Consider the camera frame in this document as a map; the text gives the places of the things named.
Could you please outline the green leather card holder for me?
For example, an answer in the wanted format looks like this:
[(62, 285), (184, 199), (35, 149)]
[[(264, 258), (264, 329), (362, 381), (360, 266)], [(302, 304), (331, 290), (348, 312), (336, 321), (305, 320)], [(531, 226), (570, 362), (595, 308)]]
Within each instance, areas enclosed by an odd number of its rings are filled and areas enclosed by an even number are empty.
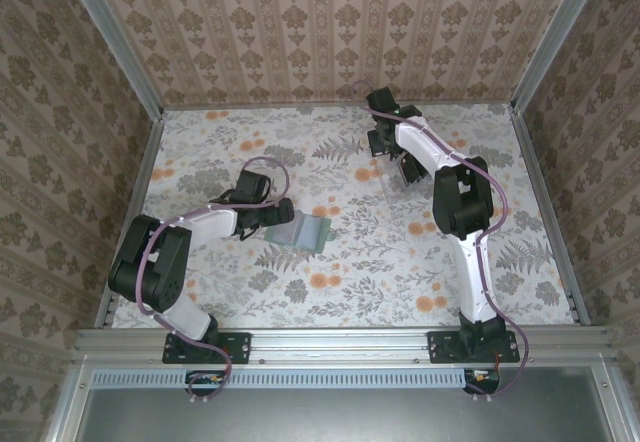
[(327, 242), (335, 239), (331, 220), (297, 210), (294, 219), (286, 224), (266, 229), (264, 240), (283, 247), (321, 254)]

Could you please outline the clear acrylic card stand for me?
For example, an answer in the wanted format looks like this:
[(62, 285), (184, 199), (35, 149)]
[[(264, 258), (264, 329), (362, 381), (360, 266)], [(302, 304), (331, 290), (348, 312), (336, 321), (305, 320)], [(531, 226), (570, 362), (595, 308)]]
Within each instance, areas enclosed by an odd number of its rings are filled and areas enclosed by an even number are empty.
[(388, 154), (382, 153), (381, 147), (377, 143), (375, 130), (368, 131), (367, 137), (371, 155), (378, 161), (379, 179), (387, 202), (392, 204), (424, 198), (432, 184), (430, 174), (428, 173), (419, 182), (406, 186), (400, 168), (400, 163), (403, 159), (412, 159), (415, 166), (420, 162), (404, 150), (396, 159), (391, 160)]

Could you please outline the floral table cover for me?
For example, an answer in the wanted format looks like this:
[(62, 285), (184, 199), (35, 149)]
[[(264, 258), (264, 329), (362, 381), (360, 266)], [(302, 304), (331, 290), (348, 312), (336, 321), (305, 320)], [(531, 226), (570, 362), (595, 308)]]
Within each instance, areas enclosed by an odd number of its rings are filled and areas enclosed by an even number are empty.
[[(479, 156), (503, 193), (489, 238), (499, 307), (521, 325), (574, 317), (505, 104), (425, 105), (433, 130)], [(303, 107), (168, 112), (144, 201), (157, 218), (186, 213), (233, 187), (241, 167), (289, 185), (294, 206), (331, 220), (321, 254), (215, 240), (189, 256), (186, 294), (226, 328), (453, 326), (459, 277), (451, 242), (424, 198), (389, 204), (362, 109)]]

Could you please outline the grey metal panel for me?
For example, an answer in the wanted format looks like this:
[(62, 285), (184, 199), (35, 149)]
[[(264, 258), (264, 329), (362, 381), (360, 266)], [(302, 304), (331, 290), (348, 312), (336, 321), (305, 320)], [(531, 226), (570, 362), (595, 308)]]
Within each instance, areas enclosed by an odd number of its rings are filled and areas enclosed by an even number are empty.
[(590, 396), (455, 390), (99, 390), (77, 442), (613, 442)]

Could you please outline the aluminium table side rail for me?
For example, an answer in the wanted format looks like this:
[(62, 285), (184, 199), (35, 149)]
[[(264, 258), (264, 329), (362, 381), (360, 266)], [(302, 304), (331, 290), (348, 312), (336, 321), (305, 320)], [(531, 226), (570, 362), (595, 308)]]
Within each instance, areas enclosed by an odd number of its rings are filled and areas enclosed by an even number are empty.
[[(132, 220), (142, 212), (145, 197), (148, 191), (148, 185), (151, 180), (154, 168), (154, 163), (159, 151), (163, 130), (164, 120), (162, 117), (152, 122), (149, 132), (149, 138), (145, 146), (138, 175), (132, 189), (130, 202), (121, 228), (120, 236), (116, 244), (115, 255), (112, 262), (115, 262), (116, 256), (118, 255), (118, 252), (124, 242), (127, 230)], [(108, 282), (105, 282), (100, 305), (93, 324), (94, 329), (103, 329), (104, 327), (109, 326), (113, 318), (113, 310), (111, 309), (111, 305), (115, 298), (116, 296), (113, 295), (113, 292), (109, 289)]]
[(527, 168), (533, 192), (545, 226), (549, 245), (554, 255), (561, 282), (565, 288), (565, 295), (569, 301), (574, 321), (583, 326), (592, 324), (584, 298), (582, 296), (565, 241), (553, 209), (544, 176), (531, 141), (528, 128), (523, 116), (507, 105), (516, 134), (522, 157)]

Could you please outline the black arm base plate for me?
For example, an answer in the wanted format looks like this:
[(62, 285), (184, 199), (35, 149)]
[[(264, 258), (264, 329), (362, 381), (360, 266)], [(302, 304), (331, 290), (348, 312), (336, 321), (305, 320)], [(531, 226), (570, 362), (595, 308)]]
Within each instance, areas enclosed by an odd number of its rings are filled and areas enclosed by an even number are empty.
[(432, 364), (516, 363), (521, 360), (512, 331), (482, 340), (465, 339), (459, 331), (429, 332), (427, 339)]
[[(224, 351), (232, 363), (247, 364), (251, 353), (251, 334), (249, 332), (218, 332), (204, 340)], [(164, 364), (223, 364), (224, 357), (215, 351), (196, 347), (174, 334), (165, 339), (162, 362)]]

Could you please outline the long aluminium mounting rail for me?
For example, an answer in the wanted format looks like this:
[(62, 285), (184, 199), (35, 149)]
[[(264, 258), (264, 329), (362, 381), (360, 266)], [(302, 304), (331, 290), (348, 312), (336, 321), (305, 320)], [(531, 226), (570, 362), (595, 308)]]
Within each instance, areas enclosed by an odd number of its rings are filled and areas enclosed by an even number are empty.
[[(368, 329), (251, 329), (250, 367), (356, 368), (426, 366), (432, 339), (444, 327)], [(616, 350), (602, 327), (528, 326), (529, 349), (516, 338), (529, 367), (611, 364)], [(166, 332), (162, 329), (81, 330), (71, 361), (97, 367), (159, 367)]]

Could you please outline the aluminium frame post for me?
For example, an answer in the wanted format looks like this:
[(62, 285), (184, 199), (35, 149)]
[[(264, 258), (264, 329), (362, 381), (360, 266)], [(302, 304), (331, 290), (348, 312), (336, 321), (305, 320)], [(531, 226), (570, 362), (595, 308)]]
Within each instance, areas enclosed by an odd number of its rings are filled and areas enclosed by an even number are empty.
[(559, 3), (511, 98), (516, 114), (521, 115), (535, 95), (587, 1), (561, 0)]
[(151, 121), (159, 121), (162, 117), (163, 103), (147, 76), (141, 59), (136, 55), (126, 37), (124, 24), (117, 20), (107, 0), (81, 0), (81, 2)]

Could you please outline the aluminium lower frame bar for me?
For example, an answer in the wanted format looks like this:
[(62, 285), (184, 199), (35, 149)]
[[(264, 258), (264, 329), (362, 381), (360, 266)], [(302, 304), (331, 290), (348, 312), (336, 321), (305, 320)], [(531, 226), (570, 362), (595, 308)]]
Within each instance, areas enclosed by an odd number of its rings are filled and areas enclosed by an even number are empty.
[(640, 422), (620, 369), (600, 364), (592, 375), (613, 442), (640, 442)]
[(67, 373), (45, 442), (76, 442), (91, 393), (92, 370), (73, 366)]

